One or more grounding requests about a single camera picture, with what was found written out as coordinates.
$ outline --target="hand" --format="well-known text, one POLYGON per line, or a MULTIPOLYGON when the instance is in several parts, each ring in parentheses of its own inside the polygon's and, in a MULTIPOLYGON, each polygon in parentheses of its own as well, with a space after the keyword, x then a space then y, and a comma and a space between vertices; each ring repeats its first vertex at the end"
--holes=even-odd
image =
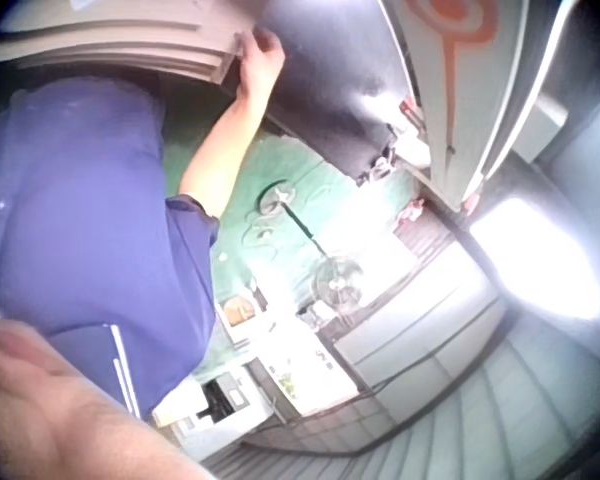
POLYGON ((244 56, 240 65, 240 87, 238 98, 263 111, 269 101, 273 86, 284 64, 284 51, 280 39, 267 30, 242 34, 244 56))
POLYGON ((0 478, 208 479, 32 328, 0 319, 0 478))

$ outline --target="white panel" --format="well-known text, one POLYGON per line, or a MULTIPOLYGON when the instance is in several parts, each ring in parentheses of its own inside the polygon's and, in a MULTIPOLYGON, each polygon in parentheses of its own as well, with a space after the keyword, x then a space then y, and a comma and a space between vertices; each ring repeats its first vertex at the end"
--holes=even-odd
POLYGON ((404 459, 400 480, 423 478, 429 455, 429 442, 433 427, 433 416, 427 415, 413 426, 409 450, 404 459))
POLYGON ((349 480, 349 479, 362 480, 363 478, 365 478, 363 475, 364 475, 365 470, 367 469, 367 465, 371 461, 372 455, 373 455, 373 452, 369 452, 369 453, 366 453, 366 454, 358 457, 356 459, 356 463, 355 463, 354 467, 351 469, 351 471, 346 476, 347 480, 349 480))
POLYGON ((393 480, 399 478, 400 472, 404 463, 407 460, 407 449, 409 448, 409 440, 411 430, 402 432, 391 441, 391 449, 384 462, 382 470, 378 473, 380 480, 393 480))
POLYGON ((483 375, 474 374, 460 387, 464 430, 465 480, 508 478, 496 411, 489 402, 483 375))
POLYGON ((309 467, 295 478, 297 480, 315 480, 328 466, 328 458, 314 458, 309 467))
POLYGON ((363 415, 360 414, 360 412, 354 407, 354 405, 355 404, 342 407, 333 414, 334 417, 337 418, 342 424, 357 422, 363 417, 363 415))
POLYGON ((596 322, 578 321, 571 318, 558 318, 539 315, 539 318, 560 330, 582 347, 600 359, 600 325, 596 322))
POLYGON ((282 478, 289 478, 286 475, 287 472, 290 470, 292 471, 296 464, 302 464, 304 462, 304 457, 285 455, 275 465, 272 465, 265 472, 263 472, 260 480, 279 480, 282 478))
POLYGON ((213 473, 219 478, 227 478, 229 475, 233 475, 237 471, 250 468, 252 465, 257 465, 262 461, 263 458, 264 454, 261 452, 249 452, 244 457, 215 469, 213 473))
POLYGON ((371 460, 369 460, 369 463, 367 464, 367 468, 365 468, 364 470, 362 478, 364 478, 365 480, 376 480, 378 478, 378 472, 382 468, 382 465, 384 464, 384 461, 387 458, 387 454, 389 453, 390 447, 391 444, 386 442, 376 447, 372 451, 373 455, 371 456, 371 460))
POLYGON ((335 431, 327 431, 319 434, 320 440, 332 452, 350 452, 353 449, 349 446, 345 438, 342 438, 335 431))
POLYGON ((567 453, 570 445, 540 392, 508 348, 496 350, 484 368, 493 385, 516 478, 536 479, 567 453))
POLYGON ((315 457, 302 456, 293 462, 286 470, 284 470, 277 479, 279 480, 295 480, 298 475, 301 475, 306 469, 311 468, 311 464, 315 457))
POLYGON ((537 318, 521 319, 520 327, 508 340, 552 398, 572 432, 577 436, 584 434, 600 415, 600 361, 537 318))
POLYGON ((252 464, 250 468, 240 468, 231 475, 222 477, 223 480, 240 479, 246 480, 249 478, 260 479, 264 472, 274 467, 279 461, 285 458, 285 455, 277 455, 274 453, 264 453, 259 457, 259 462, 252 464))
POLYGON ((475 263, 456 242, 448 246, 387 305, 335 343, 351 364, 398 336, 458 286, 475 263))
POLYGON ((513 150, 525 162, 533 162, 560 131, 567 115, 567 110, 562 105, 551 97, 540 94, 513 143, 513 150))
POLYGON ((364 398, 353 403, 353 408, 360 413, 361 417, 369 417, 381 411, 382 405, 375 398, 364 398))
POLYGON ((458 478, 460 475, 460 411, 458 397, 452 395, 436 407, 431 463, 427 478, 458 478))
POLYGON ((298 438, 302 438, 306 437, 307 435, 311 435, 311 432, 307 430, 307 427, 304 425, 304 423, 300 423, 299 425, 293 427, 293 434, 298 438))
POLYGON ((433 360, 398 377, 377 395, 396 423, 410 418, 426 406, 447 385, 449 380, 433 360))
POLYGON ((318 480, 336 480, 349 465, 350 458, 334 458, 331 464, 320 474, 318 480))
POLYGON ((479 320, 440 350, 436 357, 452 376, 460 375, 476 358, 476 354, 482 350, 500 324, 506 310, 506 303, 502 300, 497 301, 479 320))
POLYGON ((395 426, 395 422, 385 412, 377 413, 361 421, 362 426, 373 438, 380 438, 395 426))
POLYGON ((301 438, 300 443, 302 443, 302 445, 304 445, 307 450, 312 452, 330 451, 329 446, 325 445, 325 443, 318 435, 312 435, 311 437, 301 438))
MULTIPOLYGON (((496 297, 491 283, 475 269, 466 270, 460 285, 425 319, 396 338, 374 355, 357 364, 358 373, 369 385, 375 385, 398 370, 414 363, 441 345, 470 322, 496 297)), ((469 350, 475 356, 477 349, 469 350)))
POLYGON ((359 423, 350 423, 344 425, 335 431, 335 433, 347 442, 347 445, 354 450, 369 445, 373 438, 359 423))
POLYGON ((325 415, 324 417, 316 419, 316 421, 320 424, 320 429, 323 432, 326 430, 333 430, 342 425, 342 422, 334 414, 325 415))

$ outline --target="cable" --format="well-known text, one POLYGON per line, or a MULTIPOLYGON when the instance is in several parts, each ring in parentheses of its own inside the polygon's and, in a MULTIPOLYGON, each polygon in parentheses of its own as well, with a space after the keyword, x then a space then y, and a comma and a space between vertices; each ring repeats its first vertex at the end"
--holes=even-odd
MULTIPOLYGON (((369 389, 369 391, 367 391, 367 392, 365 392, 365 393, 363 393, 361 395, 358 395, 356 397, 350 398, 350 399, 348 399, 348 400, 346 400, 346 401, 344 401, 344 402, 336 405, 333 408, 330 408, 330 409, 327 409, 327 410, 323 410, 322 412, 316 413, 315 415, 311 415, 309 417, 300 417, 300 418, 298 418, 296 420, 292 420, 292 421, 288 422, 285 425, 285 427, 287 427, 287 426, 294 427, 296 425, 302 424, 302 423, 307 422, 309 420, 315 420, 317 418, 322 418, 322 417, 327 416, 327 415, 332 415, 334 413, 337 413, 338 411, 340 411, 344 407, 347 407, 347 406, 349 406, 349 405, 351 405, 353 403, 356 403, 356 402, 358 402, 360 400, 364 400, 366 398, 373 397, 373 396, 377 395, 382 390, 384 390, 389 385, 391 385, 397 378, 401 377, 402 375, 404 375, 405 373, 407 373, 409 370, 417 367, 418 365, 421 365, 422 363, 426 362, 427 360, 431 359, 436 354, 438 354, 438 352, 440 352, 443 348, 445 348, 447 345, 449 345, 449 343, 451 343, 453 340, 455 340, 462 332, 464 332, 467 328, 469 328, 476 321, 478 321, 482 317, 482 315, 487 310, 489 310, 499 299, 500 298, 497 297, 497 298, 494 298, 493 300, 491 300, 471 320, 469 320, 462 327, 460 327, 458 330, 456 330, 451 336, 449 336, 440 345, 438 345, 437 347, 435 347, 434 349, 432 349, 431 351, 429 351, 429 353, 427 353, 426 355, 423 355, 422 357, 420 357, 415 362, 410 363, 406 367, 398 370, 396 373, 394 373, 390 377, 387 377, 384 380, 376 383, 375 385, 373 385, 369 389)), ((269 426, 264 427, 264 428, 262 428, 260 430, 256 430, 255 433, 266 432, 267 430, 271 430, 273 428, 278 428, 278 427, 279 427, 279 425, 269 425, 269 426)))

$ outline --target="finger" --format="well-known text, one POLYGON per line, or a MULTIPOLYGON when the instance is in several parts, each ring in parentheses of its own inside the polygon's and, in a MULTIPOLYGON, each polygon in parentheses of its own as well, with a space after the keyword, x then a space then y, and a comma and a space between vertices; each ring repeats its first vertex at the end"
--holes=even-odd
POLYGON ((251 30, 245 30, 242 32, 242 48, 244 49, 244 58, 253 57, 260 52, 256 37, 253 36, 251 30))
POLYGON ((42 385, 44 375, 39 368, 13 359, 0 350, 0 391, 28 400, 31 388, 42 385))
POLYGON ((263 52, 282 52, 282 43, 280 42, 280 39, 275 33, 273 33, 270 30, 261 28, 258 30, 258 35, 262 39, 263 52))
POLYGON ((50 374, 75 373, 75 368, 42 335, 22 322, 0 319, 0 349, 50 374))
POLYGON ((51 375, 69 373, 64 362, 14 332, 0 330, 0 351, 41 368, 51 375))

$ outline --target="fan stand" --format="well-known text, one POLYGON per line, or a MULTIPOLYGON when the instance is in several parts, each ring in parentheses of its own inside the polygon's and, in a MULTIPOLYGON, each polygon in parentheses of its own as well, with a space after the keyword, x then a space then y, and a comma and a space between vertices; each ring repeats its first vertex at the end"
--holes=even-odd
MULTIPOLYGON (((282 213, 286 213, 286 215, 297 225, 297 227, 302 231, 304 236, 316 247, 316 249, 320 252, 320 254, 324 257, 325 262, 323 263, 321 268, 329 269, 329 276, 331 278, 327 282, 327 286, 329 290, 335 294, 338 300, 334 302, 325 302, 334 308, 336 311, 341 311, 341 306, 338 304, 344 304, 348 299, 355 299, 355 295, 351 291, 351 285, 349 284, 349 280, 345 275, 343 275, 340 271, 342 268, 342 259, 333 258, 325 252, 322 246, 315 239, 313 233, 309 228, 302 223, 302 220, 295 214, 295 212, 289 206, 289 203, 295 198, 296 189, 291 183, 287 180, 281 180, 276 182, 269 187, 267 187, 258 197, 257 207, 260 214, 264 217, 275 217, 282 213)), ((319 290, 317 285, 317 278, 319 274, 316 273, 314 277, 314 291, 319 290)), ((318 298, 323 299, 323 295, 317 294, 318 298)))
POLYGON ((289 203, 295 198, 296 189, 288 180, 281 180, 272 185, 269 185, 258 197, 258 211, 264 217, 275 217, 282 212, 293 220, 293 223, 302 231, 305 237, 318 249, 320 254, 331 261, 331 257, 324 251, 322 246, 315 239, 313 233, 300 220, 300 218, 291 210, 289 203))

